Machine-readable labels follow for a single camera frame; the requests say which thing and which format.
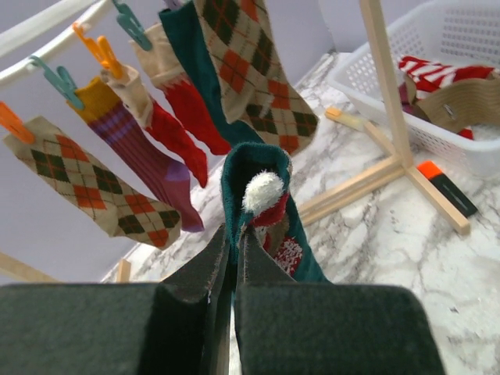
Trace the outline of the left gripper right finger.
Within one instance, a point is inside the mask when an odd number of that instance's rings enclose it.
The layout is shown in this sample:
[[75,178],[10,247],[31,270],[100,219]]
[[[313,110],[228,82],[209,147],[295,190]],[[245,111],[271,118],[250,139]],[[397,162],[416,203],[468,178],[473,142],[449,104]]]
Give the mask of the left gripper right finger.
[[427,315],[408,289],[297,282],[241,240],[235,330],[244,374],[443,374]]

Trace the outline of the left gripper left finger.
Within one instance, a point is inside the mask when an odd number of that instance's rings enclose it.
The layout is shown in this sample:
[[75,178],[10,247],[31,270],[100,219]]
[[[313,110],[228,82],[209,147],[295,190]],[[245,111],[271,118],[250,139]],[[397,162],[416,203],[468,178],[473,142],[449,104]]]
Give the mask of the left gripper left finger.
[[2,373],[228,373],[227,258],[220,227],[160,282],[3,286]]

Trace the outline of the dark teal sock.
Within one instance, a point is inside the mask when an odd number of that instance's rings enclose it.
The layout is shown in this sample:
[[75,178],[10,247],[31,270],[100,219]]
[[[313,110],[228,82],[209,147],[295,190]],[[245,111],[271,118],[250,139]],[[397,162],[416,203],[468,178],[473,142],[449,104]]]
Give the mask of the dark teal sock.
[[205,46],[195,5],[189,2],[177,10],[164,9],[159,12],[159,19],[175,55],[202,96],[220,135],[231,146],[246,141],[263,143],[248,124],[240,120],[234,123],[226,121],[221,106],[220,82]]
[[242,234],[253,230],[261,248],[294,280],[326,282],[291,196],[291,175],[291,157],[274,145],[244,142],[227,155],[220,183],[230,260],[238,262]]

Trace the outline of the wooden hanger rack frame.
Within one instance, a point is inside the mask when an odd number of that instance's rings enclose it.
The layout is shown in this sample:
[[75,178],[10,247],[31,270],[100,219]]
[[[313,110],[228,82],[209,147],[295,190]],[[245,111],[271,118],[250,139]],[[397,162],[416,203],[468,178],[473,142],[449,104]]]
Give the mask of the wooden hanger rack frame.
[[[375,62],[392,137],[387,138],[371,122],[365,123],[364,131],[384,151],[387,158],[302,205],[299,212],[303,223],[305,225],[315,223],[331,214],[334,210],[345,207],[374,190],[391,183],[393,180],[405,176],[453,226],[458,234],[468,235],[470,234],[469,220],[417,170],[413,162],[409,134],[400,105],[381,5],[378,1],[361,1],[359,7],[368,35],[373,61]],[[45,65],[46,62],[34,55],[30,56],[29,60],[34,69],[43,69],[46,80],[64,98],[70,100],[74,105],[81,104],[74,94],[76,87],[66,71],[53,73]]]

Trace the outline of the red white striped sock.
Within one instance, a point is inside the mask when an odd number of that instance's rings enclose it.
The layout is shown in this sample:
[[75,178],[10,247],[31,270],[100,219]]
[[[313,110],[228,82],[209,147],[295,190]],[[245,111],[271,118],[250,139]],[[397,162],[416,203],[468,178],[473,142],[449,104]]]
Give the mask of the red white striped sock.
[[[412,55],[404,55],[398,61],[398,68],[403,73],[404,83],[399,86],[399,97],[403,111],[411,114],[407,90],[405,87],[405,77],[409,77],[416,84],[416,97],[426,98],[430,93],[439,88],[445,88],[459,80],[470,78],[487,78],[492,73],[499,75],[499,69],[492,66],[469,65],[453,66],[444,65],[440,62],[433,62],[420,59]],[[462,137],[473,139],[472,126],[461,130],[458,134]]]

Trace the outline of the white round clip hanger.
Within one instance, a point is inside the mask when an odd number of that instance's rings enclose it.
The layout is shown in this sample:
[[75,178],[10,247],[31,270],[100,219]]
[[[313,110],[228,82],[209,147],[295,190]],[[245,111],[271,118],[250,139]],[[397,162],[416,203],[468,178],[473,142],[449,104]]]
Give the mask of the white round clip hanger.
[[1,32],[1,57],[24,52],[18,62],[1,69],[1,88],[22,80],[34,71],[29,57],[49,62],[77,40],[73,24],[95,27],[114,9],[112,1],[59,1],[8,30]]

